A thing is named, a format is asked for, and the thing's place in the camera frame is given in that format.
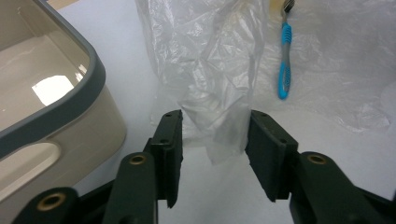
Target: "blue toothbrush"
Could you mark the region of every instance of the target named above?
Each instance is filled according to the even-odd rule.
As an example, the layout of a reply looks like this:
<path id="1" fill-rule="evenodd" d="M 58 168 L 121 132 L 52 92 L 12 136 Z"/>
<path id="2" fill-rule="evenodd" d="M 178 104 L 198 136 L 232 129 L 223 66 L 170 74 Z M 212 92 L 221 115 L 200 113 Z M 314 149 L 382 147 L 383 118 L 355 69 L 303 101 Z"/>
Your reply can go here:
<path id="1" fill-rule="evenodd" d="M 277 93 L 280 99 L 284 100 L 289 95 L 291 70 L 290 70 L 290 44 L 291 44 L 291 26 L 287 22 L 287 13 L 294 6 L 294 0 L 286 0 L 282 9 L 282 62 L 279 69 L 279 80 Z"/>

